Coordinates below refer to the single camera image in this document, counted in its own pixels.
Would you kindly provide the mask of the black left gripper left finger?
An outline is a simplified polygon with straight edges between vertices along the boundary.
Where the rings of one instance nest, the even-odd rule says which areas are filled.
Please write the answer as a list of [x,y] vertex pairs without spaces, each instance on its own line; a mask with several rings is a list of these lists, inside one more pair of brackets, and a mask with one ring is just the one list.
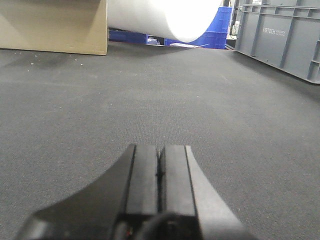
[[113,240],[158,214],[154,145],[130,144],[92,183],[34,212],[17,240]]

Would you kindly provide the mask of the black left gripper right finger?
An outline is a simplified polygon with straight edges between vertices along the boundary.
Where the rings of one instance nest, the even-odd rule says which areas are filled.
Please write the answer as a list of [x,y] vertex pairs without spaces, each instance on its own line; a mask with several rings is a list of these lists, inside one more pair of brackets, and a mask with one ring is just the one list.
[[162,209],[180,215],[195,240],[253,240],[213,188],[188,145],[167,145],[161,153]]

